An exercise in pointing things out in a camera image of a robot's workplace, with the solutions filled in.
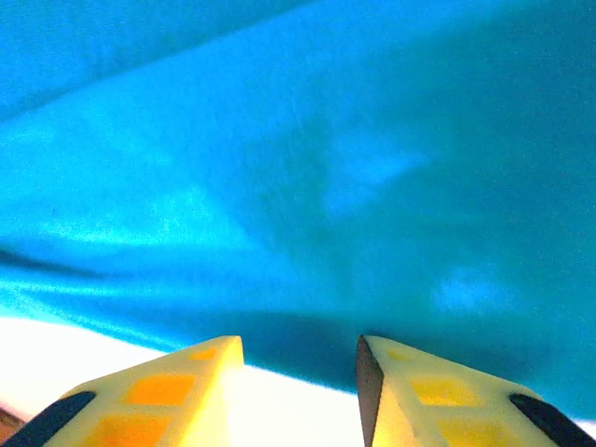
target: white surface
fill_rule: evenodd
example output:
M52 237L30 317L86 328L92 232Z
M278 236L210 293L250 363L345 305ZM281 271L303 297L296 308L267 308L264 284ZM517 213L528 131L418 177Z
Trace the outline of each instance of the white surface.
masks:
M0 318L0 405L25 420L93 378L163 355L78 328ZM230 378L233 446L360 447L356 396L246 367ZM596 425L579 424L596 437Z

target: black tip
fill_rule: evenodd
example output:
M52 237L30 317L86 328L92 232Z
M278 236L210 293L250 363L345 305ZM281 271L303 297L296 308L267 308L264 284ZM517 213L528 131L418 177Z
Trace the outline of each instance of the black tip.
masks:
M356 380L365 447L373 445L374 429L381 403L383 379L383 370L374 358L366 339L361 335L356 347Z

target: dark edge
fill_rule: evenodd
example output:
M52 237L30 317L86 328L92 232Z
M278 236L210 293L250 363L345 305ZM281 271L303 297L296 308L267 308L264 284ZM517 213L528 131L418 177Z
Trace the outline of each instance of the dark edge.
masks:
M42 447L95 399L95 396L92 391L81 391L55 401L8 438L2 447Z
M11 414L0 407L0 424L4 424L10 428L21 428L25 425L24 421L20 420L14 414Z
M518 393L509 400L559 447L596 446L596 440L549 403Z
M373 445L385 375L374 358L371 347L361 335L356 346L356 382L364 447Z

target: teal cloth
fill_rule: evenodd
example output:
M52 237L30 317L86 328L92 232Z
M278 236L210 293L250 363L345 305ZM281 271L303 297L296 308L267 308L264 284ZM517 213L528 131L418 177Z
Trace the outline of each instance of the teal cloth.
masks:
M596 417L590 1L8 0L1 315L354 390L384 335Z

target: yellow gripper pad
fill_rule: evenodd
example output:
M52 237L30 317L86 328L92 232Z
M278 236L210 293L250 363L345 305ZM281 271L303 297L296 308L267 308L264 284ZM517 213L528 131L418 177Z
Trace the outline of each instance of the yellow gripper pad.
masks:
M4 447L229 445L224 381L242 341L219 337L71 390Z
M225 336L87 382L3 447L229 447L224 378L243 363ZM529 389L385 338L359 338L356 373L365 447L596 446Z
M359 338L356 369L365 447L596 446L528 388L386 338Z

